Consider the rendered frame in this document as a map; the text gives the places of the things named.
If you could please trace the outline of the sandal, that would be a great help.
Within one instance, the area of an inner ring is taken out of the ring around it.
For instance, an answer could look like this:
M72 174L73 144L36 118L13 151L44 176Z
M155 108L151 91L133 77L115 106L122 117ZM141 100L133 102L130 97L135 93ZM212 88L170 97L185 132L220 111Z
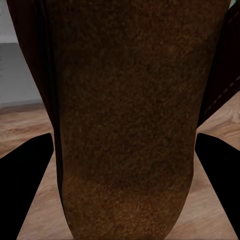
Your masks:
M74 240L164 240L197 128L240 92L240 0L6 2Z

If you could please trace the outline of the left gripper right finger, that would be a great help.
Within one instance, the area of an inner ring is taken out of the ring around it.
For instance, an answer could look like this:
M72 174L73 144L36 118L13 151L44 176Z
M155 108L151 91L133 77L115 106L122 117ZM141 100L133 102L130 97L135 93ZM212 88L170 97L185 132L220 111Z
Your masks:
M240 151L204 133L194 149L240 240Z

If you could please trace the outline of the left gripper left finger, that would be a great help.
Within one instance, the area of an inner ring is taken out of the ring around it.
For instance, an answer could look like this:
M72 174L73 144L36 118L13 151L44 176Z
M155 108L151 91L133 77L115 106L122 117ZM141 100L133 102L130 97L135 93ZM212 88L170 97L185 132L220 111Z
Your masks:
M54 152L51 133L0 159L0 240L16 240Z

